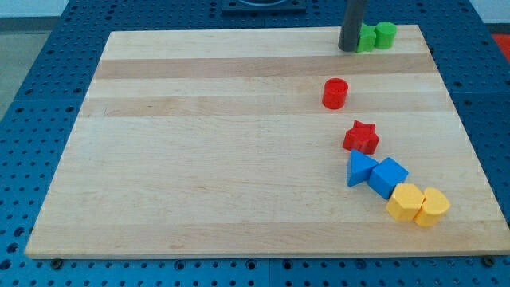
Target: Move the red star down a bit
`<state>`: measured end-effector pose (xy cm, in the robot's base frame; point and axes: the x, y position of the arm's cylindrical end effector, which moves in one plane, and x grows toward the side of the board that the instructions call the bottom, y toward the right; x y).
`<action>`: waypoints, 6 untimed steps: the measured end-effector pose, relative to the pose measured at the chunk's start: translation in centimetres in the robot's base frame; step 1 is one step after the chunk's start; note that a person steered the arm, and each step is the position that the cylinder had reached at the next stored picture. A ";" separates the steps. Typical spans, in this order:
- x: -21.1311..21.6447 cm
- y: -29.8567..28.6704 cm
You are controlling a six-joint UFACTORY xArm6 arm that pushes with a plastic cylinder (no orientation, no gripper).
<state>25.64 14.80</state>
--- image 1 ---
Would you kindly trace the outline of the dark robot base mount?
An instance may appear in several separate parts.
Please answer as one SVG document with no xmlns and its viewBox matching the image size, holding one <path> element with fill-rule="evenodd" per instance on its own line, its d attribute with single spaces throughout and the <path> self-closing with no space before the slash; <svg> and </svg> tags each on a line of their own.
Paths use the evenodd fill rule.
<svg viewBox="0 0 510 287">
<path fill-rule="evenodd" d="M 307 0 L 221 0 L 224 14 L 265 13 L 265 12 L 304 12 Z"/>
</svg>

